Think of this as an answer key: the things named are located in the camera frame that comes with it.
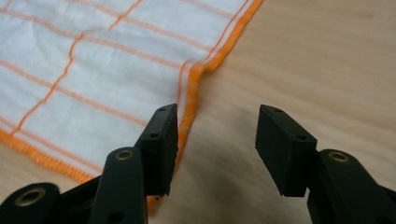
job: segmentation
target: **table surface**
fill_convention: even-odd
[[[170,197],[149,223],[310,223],[306,197],[279,196],[254,148],[261,104],[396,189],[395,11],[393,0],[266,0],[219,70],[203,76]],[[77,184],[4,145],[0,178],[0,201],[34,182]]]

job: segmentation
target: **towel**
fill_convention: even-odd
[[[260,3],[1,0],[1,141],[85,182],[158,107],[177,103],[181,151],[201,74],[220,65]]]

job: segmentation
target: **metal screw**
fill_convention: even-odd
[[[128,160],[128,159],[132,158],[133,155],[134,155],[134,153],[131,150],[127,149],[127,150],[118,152],[116,154],[116,159],[119,161],[124,161],[124,160]]]
[[[330,158],[332,158],[335,161],[340,161],[340,162],[347,162],[349,161],[349,157],[341,152],[336,152],[336,151],[332,151],[329,152],[329,156]]]
[[[28,206],[40,201],[45,195],[46,190],[43,188],[30,189],[20,195],[15,201],[15,204],[19,207]]]

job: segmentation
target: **black plastic part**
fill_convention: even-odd
[[[169,194],[177,140],[177,105],[157,109],[135,145],[142,152],[147,195]]]
[[[396,205],[353,156],[319,152],[310,178],[308,208],[313,223],[396,223]]]
[[[0,206],[0,223],[48,223],[59,195],[58,187],[51,183],[32,184],[19,189]]]
[[[393,201],[393,203],[396,205],[396,192],[391,190],[391,189],[387,189],[385,187],[381,187],[382,190],[385,191],[385,193],[388,195],[388,197]]]
[[[57,202],[54,219],[51,223],[85,224],[91,216],[93,199],[96,195],[101,176],[85,182],[61,194]]]
[[[304,197],[317,139],[284,111],[261,105],[256,149],[281,195]]]
[[[89,223],[147,223],[143,181],[138,148],[123,147],[108,154]]]

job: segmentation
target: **cloth edge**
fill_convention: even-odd
[[[178,127],[178,153],[176,166],[179,165],[181,160],[184,147],[187,143],[187,138],[189,135],[190,127],[195,118],[195,113],[197,109],[198,102],[198,84],[201,80],[201,75],[207,72],[215,71],[219,65],[223,62],[225,57],[230,53],[231,49],[235,45],[238,37],[241,35],[243,29],[245,28],[248,21],[252,18],[254,13],[259,8],[262,0],[253,0],[247,11],[241,16],[239,21],[236,23],[235,27],[231,31],[226,43],[221,47],[221,49],[216,53],[212,60],[208,63],[195,63],[192,65],[189,73],[188,87],[187,87],[187,97],[186,97],[186,108],[183,118]],[[27,156],[31,161],[38,165],[41,165],[55,173],[65,175],[78,183],[84,183],[92,178],[93,175],[89,175],[78,168],[67,164],[59,159],[53,158],[50,155],[41,152],[37,147],[33,147],[27,142],[12,137],[0,128],[0,141],[6,146],[20,152],[21,154]],[[148,208],[150,208],[157,197],[148,196]]]

